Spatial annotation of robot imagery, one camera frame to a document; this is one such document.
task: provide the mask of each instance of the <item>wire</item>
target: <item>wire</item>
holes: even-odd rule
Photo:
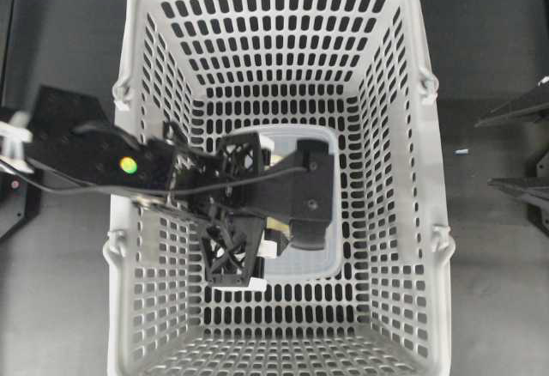
[[[13,174],[25,180],[30,185],[33,185],[34,187],[41,189],[42,191],[45,191],[47,193],[52,193],[52,194],[64,194],[64,195],[82,194],[82,193],[110,193],[110,194],[119,194],[121,196],[128,196],[128,193],[133,193],[133,194],[161,195],[161,196],[168,196],[170,194],[175,194],[178,196],[189,196],[191,194],[198,194],[198,193],[204,193],[206,191],[220,190],[220,189],[225,189],[227,187],[238,187],[240,185],[251,185],[255,183],[261,183],[263,181],[277,179],[279,177],[282,177],[291,173],[301,173],[301,172],[307,171],[305,167],[289,167],[276,172],[270,172],[270,173],[262,174],[260,176],[250,177],[248,179],[227,181],[223,183],[216,183],[213,185],[203,185],[201,187],[195,187],[192,189],[151,190],[151,189],[140,189],[135,187],[125,187],[123,185],[87,185],[87,186],[81,186],[81,187],[52,187],[49,185],[43,185],[39,181],[36,181],[28,177],[25,173],[17,170],[15,167],[11,166],[4,160],[0,160],[0,165],[3,167],[6,167]],[[59,173],[56,173],[56,175],[59,177],[63,177]]]

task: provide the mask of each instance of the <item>screw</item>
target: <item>screw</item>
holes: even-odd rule
[[[318,209],[317,200],[313,200],[313,199],[309,200],[309,201],[307,202],[307,206],[309,206],[309,209],[310,209],[310,210],[316,210],[316,209]]]

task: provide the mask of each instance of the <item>green led light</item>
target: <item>green led light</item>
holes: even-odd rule
[[[133,174],[137,171],[137,163],[131,157],[123,157],[120,160],[120,168],[127,174]]]

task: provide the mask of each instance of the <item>gray plastic basket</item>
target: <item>gray plastic basket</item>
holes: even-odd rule
[[[128,0],[116,123],[197,147],[262,124],[337,135],[336,276],[212,291],[192,226],[112,197],[108,373],[446,375],[449,236],[419,0]]]

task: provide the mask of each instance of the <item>black table surface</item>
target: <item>black table surface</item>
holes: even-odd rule
[[[526,206],[486,181],[531,174],[549,149],[549,125],[474,128],[549,75],[545,0],[422,0],[422,8],[457,243],[451,374],[545,376],[549,238]],[[125,0],[15,0],[3,102],[29,105],[47,84],[99,97],[112,117],[124,19]],[[108,197],[44,195],[39,216],[0,243],[0,374],[105,374],[108,209]]]

